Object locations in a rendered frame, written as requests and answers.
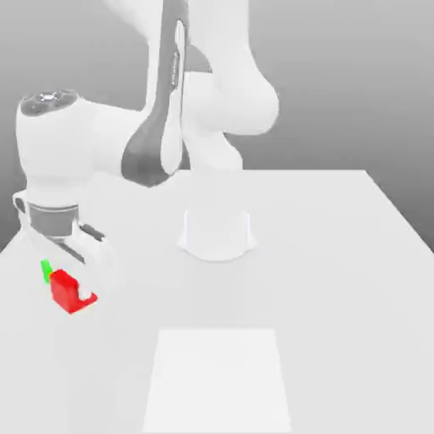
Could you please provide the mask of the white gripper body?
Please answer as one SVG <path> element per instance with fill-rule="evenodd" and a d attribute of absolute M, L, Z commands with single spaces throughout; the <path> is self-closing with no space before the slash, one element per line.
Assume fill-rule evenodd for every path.
<path fill-rule="evenodd" d="M 40 249 L 56 270 L 74 277 L 80 287 L 96 294 L 110 294 L 117 287 L 117 263 L 106 242 L 86 234 L 67 236 L 63 241 L 40 236 Z"/>

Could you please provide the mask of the small red cube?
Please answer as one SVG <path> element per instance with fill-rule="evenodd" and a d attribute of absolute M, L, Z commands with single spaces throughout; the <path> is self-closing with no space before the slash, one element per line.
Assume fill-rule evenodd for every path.
<path fill-rule="evenodd" d="M 55 270 L 49 276 L 53 301 L 68 314 L 73 314 L 97 301 L 92 292 L 88 298 L 79 296 L 79 282 L 64 270 Z"/>

